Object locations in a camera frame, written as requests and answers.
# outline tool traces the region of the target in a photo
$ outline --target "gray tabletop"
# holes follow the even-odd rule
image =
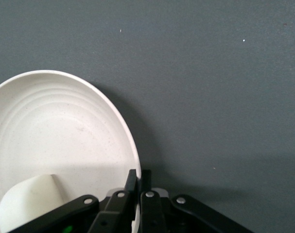
[[[0,1],[0,83],[36,69],[103,91],[154,186],[295,233],[295,1]]]

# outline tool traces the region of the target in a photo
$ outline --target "green light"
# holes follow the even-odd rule
[[[73,230],[73,226],[68,226],[63,229],[62,233],[70,233]]]

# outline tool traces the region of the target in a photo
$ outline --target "dark gray background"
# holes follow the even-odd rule
[[[154,186],[295,233],[295,1],[0,1],[0,83],[36,69],[102,90]]]

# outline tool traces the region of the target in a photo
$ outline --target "white plate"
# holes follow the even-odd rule
[[[88,82],[38,70],[0,85],[0,201],[15,184],[42,174],[56,175],[67,201],[84,194],[102,200],[133,168],[140,177],[126,123]]]

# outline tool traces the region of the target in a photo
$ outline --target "white object on plate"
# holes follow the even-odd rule
[[[22,181],[6,192],[0,202],[0,231],[9,232],[65,204],[51,175]]]
[[[131,133],[88,82],[39,70],[0,85],[0,201],[17,183],[42,174],[56,174],[65,202],[85,194],[102,200],[124,187],[129,169],[140,177]]]

